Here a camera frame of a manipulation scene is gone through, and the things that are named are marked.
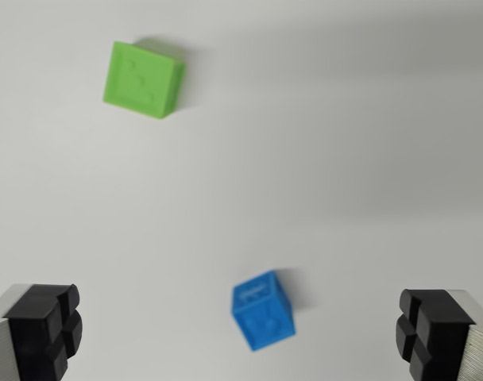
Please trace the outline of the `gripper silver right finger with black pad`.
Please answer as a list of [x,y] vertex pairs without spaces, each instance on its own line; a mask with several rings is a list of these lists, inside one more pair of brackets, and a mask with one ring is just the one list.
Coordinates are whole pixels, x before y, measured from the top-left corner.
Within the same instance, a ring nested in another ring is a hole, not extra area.
[[483,308],[464,290],[400,295],[396,346],[417,381],[483,380]]

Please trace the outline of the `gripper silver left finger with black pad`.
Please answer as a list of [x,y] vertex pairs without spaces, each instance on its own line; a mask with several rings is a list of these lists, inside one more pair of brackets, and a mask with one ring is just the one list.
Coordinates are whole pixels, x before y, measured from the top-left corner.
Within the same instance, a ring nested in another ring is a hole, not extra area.
[[58,381],[80,346],[76,285],[14,284],[0,296],[0,381]]

